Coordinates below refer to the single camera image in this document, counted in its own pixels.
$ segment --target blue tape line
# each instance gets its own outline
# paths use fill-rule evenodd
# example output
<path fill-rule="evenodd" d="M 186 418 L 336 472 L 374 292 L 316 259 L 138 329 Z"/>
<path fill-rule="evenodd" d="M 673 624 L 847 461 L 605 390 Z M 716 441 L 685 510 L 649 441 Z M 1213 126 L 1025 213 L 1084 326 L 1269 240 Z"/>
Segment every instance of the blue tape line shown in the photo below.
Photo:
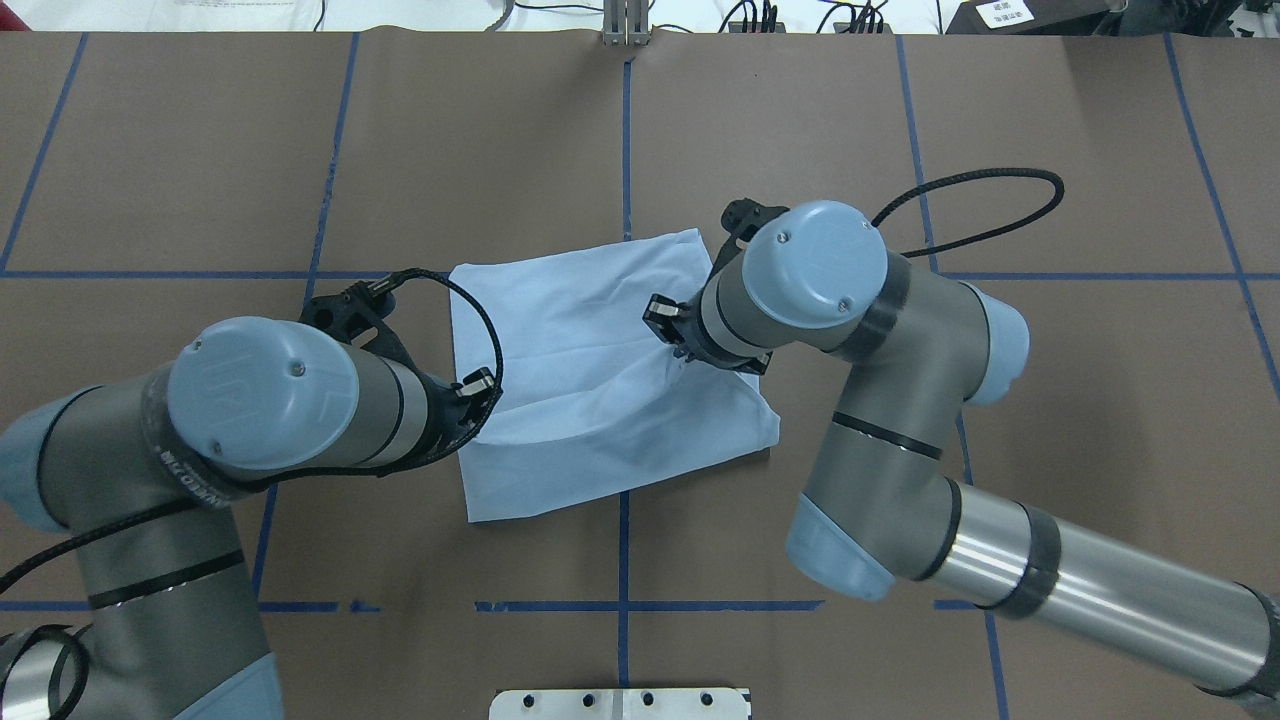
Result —
<path fill-rule="evenodd" d="M 260 612 L 337 612 L 339 609 L 337 602 L 259 602 L 257 609 Z"/>
<path fill-rule="evenodd" d="M 934 610 L 978 610 L 974 603 L 968 600 L 934 600 Z"/>
<path fill-rule="evenodd" d="M 79 69 L 81 58 L 84 56 L 84 45 L 88 42 L 88 33 L 81 33 L 79 45 L 76 46 L 76 55 L 72 58 L 72 67 L 67 69 L 67 79 L 63 81 L 63 92 L 54 105 L 54 114 L 49 118 L 45 128 L 45 137 L 40 141 L 40 150 L 36 151 L 36 161 L 31 165 L 31 174 L 27 177 L 27 187 L 22 191 L 18 201 L 18 211 L 13 215 L 13 224 L 9 225 L 9 237 L 5 240 L 4 250 L 0 251 L 0 272 L 9 265 L 9 256 L 13 255 L 13 246 L 18 242 L 18 231 L 22 229 L 22 219 L 27 215 L 27 205 L 31 202 L 31 193 L 36 190 L 36 181 L 40 178 L 40 169 L 45 164 L 45 155 L 49 152 L 49 143 L 54 140 L 54 131 L 58 129 L 58 120 L 63 117 L 63 108 L 67 106 L 67 96 L 72 92 L 72 83 L 76 82 L 76 72 Z"/>
<path fill-rule="evenodd" d="M 654 600 L 632 601 L 631 612 L 813 612 L 822 600 Z"/>
<path fill-rule="evenodd" d="M 388 270 L 320 270 L 316 279 L 372 281 Z M 1018 272 L 941 272 L 955 281 L 1134 281 L 1134 282 L 1239 282 L 1235 273 L 1018 273 Z M 120 279 L 120 281 L 303 281 L 310 270 L 4 270 L 9 279 Z M 1280 273 L 1244 273 L 1251 282 L 1280 281 Z"/>
<path fill-rule="evenodd" d="M 337 612 L 337 602 L 259 602 L 261 612 Z M 83 600 L 9 600 L 0 601 L 0 612 L 88 612 Z"/>
<path fill-rule="evenodd" d="M 631 687 L 631 491 L 618 493 L 618 687 Z"/>
<path fill-rule="evenodd" d="M 618 606 L 612 600 L 477 602 L 476 612 L 617 612 Z"/>
<path fill-rule="evenodd" d="M 941 273 L 955 281 L 1235 281 L 1234 273 Z"/>
<path fill-rule="evenodd" d="M 329 176 L 324 181 L 324 197 L 320 200 L 320 220 L 316 223 L 316 241 L 311 249 L 311 269 L 307 278 L 306 300 L 316 288 L 320 272 L 320 252 L 324 250 L 324 233 L 329 225 L 329 206 L 333 204 L 333 184 L 338 177 L 338 156 L 342 152 L 342 132 L 347 124 L 347 105 L 351 101 L 351 81 L 356 74 L 356 54 L 360 51 L 360 33 L 351 33 L 351 50 L 347 54 L 347 77 L 342 82 L 342 102 L 338 104 L 338 122 L 333 127 L 333 155 L 329 158 Z"/>
<path fill-rule="evenodd" d="M 924 184 L 924 161 L 920 158 L 920 137 L 915 131 L 915 105 L 911 102 L 911 77 L 906 69 L 906 45 L 901 35 L 895 35 L 897 45 L 897 72 L 902 78 L 902 104 L 906 106 L 906 133 L 911 138 L 911 163 L 915 165 L 915 184 Z M 924 219 L 924 246 L 933 247 L 933 218 L 929 215 L 929 199 L 918 197 L 920 217 Z M 938 256 L 929 255 L 929 269 L 938 272 Z"/>
<path fill-rule="evenodd" d="M 631 240 L 631 63 L 622 64 L 622 242 Z"/>
<path fill-rule="evenodd" d="M 338 119 L 333 128 L 333 155 L 329 158 L 329 174 L 324 183 L 324 197 L 320 200 L 320 219 L 316 223 L 316 240 L 311 250 L 311 266 L 307 269 L 307 288 L 302 296 L 306 306 L 315 293 L 316 278 L 320 275 L 320 252 L 324 250 L 324 233 L 329 223 L 329 205 L 333 201 L 333 184 L 338 176 L 338 155 L 342 151 L 342 131 L 347 122 L 347 105 L 351 100 L 351 82 L 356 74 L 356 54 L 360 50 L 360 33 L 351 33 L 351 50 L 347 54 L 347 74 L 342 82 L 342 101 L 338 104 Z M 262 597 L 262 573 L 266 570 L 266 551 L 271 544 L 271 520 L 275 516 L 275 502 L 279 486 L 266 491 L 266 507 L 262 509 L 262 527 L 257 534 L 257 552 L 253 560 L 253 597 Z"/>
<path fill-rule="evenodd" d="M 1276 373 L 1275 356 L 1271 354 L 1271 343 L 1262 329 L 1258 319 L 1258 309 L 1253 302 L 1253 292 L 1249 282 L 1244 277 L 1244 265 L 1240 263 L 1240 254 L 1235 249 L 1235 238 L 1231 237 L 1231 227 L 1226 223 L 1226 213 L 1222 211 L 1222 201 L 1217 196 L 1217 186 L 1213 183 L 1213 174 L 1208 170 L 1208 160 L 1204 159 L 1204 150 L 1201 147 L 1199 133 L 1196 132 L 1196 120 L 1192 119 L 1192 109 L 1187 102 L 1187 91 L 1183 87 L 1183 74 L 1178 69 L 1178 55 L 1174 53 L 1174 38 L 1165 33 L 1165 54 L 1169 55 L 1169 70 L 1174 74 L 1174 88 L 1178 91 L 1178 104 L 1183 109 L 1183 120 L 1187 123 L 1187 135 L 1190 137 L 1192 149 L 1196 150 L 1196 160 L 1199 163 L 1201 174 L 1204 176 L 1204 187 L 1208 190 L 1208 199 L 1213 202 L 1213 214 L 1217 215 L 1217 227 L 1222 231 L 1222 242 L 1226 243 L 1226 254 L 1231 258 L 1231 268 L 1240 283 L 1240 295 L 1244 296 L 1244 305 L 1249 311 L 1249 322 L 1253 323 L 1253 334 L 1258 338 L 1258 347 L 1262 351 L 1262 361 L 1267 366 L 1271 377 L 1271 391 L 1276 400 L 1280 400 L 1280 373 Z"/>
<path fill-rule="evenodd" d="M 476 612 L 814 612 L 823 600 L 541 600 L 476 602 Z"/>
<path fill-rule="evenodd" d="M 3 600 L 0 612 L 88 612 L 83 600 Z"/>
<path fill-rule="evenodd" d="M 6 270 L 5 278 L 111 281 L 303 281 L 302 270 Z"/>
<path fill-rule="evenodd" d="M 1000 637 L 996 635 L 996 616 L 983 612 L 987 623 L 987 652 L 991 655 L 991 675 L 996 684 L 996 710 L 1000 720 L 1009 720 L 1009 693 L 1005 691 L 1005 664 L 1000 659 Z"/>
<path fill-rule="evenodd" d="M 262 509 L 262 525 L 257 529 L 257 552 L 253 555 L 253 597 L 262 597 L 262 573 L 266 570 L 266 548 L 271 541 L 271 520 L 275 519 L 275 497 L 280 486 L 266 489 L 266 507 Z"/>
<path fill-rule="evenodd" d="M 321 270 L 317 279 L 371 281 L 388 273 L 374 270 Z M 305 281 L 310 270 L 4 270 L 0 278 L 49 281 Z"/>

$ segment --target metal bracket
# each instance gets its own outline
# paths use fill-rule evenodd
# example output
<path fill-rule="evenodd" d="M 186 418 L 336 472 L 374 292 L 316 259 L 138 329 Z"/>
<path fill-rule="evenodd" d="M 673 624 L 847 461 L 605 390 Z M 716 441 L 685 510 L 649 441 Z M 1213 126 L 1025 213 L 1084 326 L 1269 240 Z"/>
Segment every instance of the metal bracket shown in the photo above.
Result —
<path fill-rule="evenodd" d="M 649 45 L 649 0 L 604 0 L 605 45 Z"/>
<path fill-rule="evenodd" d="M 489 706 L 489 720 L 750 720 L 751 691 L 652 688 L 605 691 L 507 691 Z"/>

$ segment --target label sticker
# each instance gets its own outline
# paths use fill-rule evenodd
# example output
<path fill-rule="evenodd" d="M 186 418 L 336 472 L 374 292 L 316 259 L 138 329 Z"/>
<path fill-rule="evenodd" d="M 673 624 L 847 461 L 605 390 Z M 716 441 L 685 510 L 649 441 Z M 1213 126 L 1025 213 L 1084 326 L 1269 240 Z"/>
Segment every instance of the label sticker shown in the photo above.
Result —
<path fill-rule="evenodd" d="M 1036 19 L 1023 0 L 998 0 L 997 3 L 978 5 L 978 14 L 982 15 L 982 22 L 987 23 L 987 27 L 991 29 L 1029 23 Z"/>

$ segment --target white cloth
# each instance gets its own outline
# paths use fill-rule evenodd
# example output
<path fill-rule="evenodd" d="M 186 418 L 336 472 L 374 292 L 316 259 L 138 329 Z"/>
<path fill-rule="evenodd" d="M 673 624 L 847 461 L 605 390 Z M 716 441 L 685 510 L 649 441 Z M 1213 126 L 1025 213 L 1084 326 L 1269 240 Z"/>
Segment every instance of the white cloth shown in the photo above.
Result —
<path fill-rule="evenodd" d="M 685 363 L 641 315 L 654 292 L 680 300 L 707 281 L 698 231 L 451 278 L 493 319 L 504 395 L 460 451 L 472 523 L 526 518 L 689 473 L 777 445 L 759 378 Z M 493 366 L 484 325 L 454 299 L 460 375 Z"/>

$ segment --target blue joint cap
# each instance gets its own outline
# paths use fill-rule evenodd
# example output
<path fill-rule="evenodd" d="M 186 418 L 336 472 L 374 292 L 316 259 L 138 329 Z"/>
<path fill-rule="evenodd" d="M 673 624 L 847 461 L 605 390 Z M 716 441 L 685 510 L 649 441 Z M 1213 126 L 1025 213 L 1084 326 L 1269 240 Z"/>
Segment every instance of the blue joint cap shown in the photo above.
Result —
<path fill-rule="evenodd" d="M 251 662 L 209 691 L 174 720 L 284 720 L 284 696 L 275 670 L 275 655 Z"/>
<path fill-rule="evenodd" d="M 49 514 L 45 500 L 40 497 L 40 455 L 45 450 L 49 430 L 63 411 L 96 387 L 100 386 L 32 410 L 0 434 L 0 498 L 13 507 L 23 523 L 37 530 L 67 532 L 67 528 Z"/>
<path fill-rule="evenodd" d="M 876 602 L 893 587 L 893 574 L 805 495 L 787 536 L 787 557 L 809 579 L 850 597 Z"/>
<path fill-rule="evenodd" d="M 347 430 L 360 400 L 343 346 L 301 323 L 232 318 L 183 348 L 169 416 L 196 452 L 246 470 L 306 462 Z"/>
<path fill-rule="evenodd" d="M 1023 374 L 1032 351 L 1032 332 L 1021 313 L 964 283 L 978 296 L 987 314 L 987 372 L 968 405 L 991 405 L 1009 393 L 1009 387 Z"/>
<path fill-rule="evenodd" d="M 835 200 L 797 205 L 767 223 L 742 258 L 742 281 L 756 306 L 801 329 L 858 318 L 884 287 L 887 273 L 879 231 Z"/>

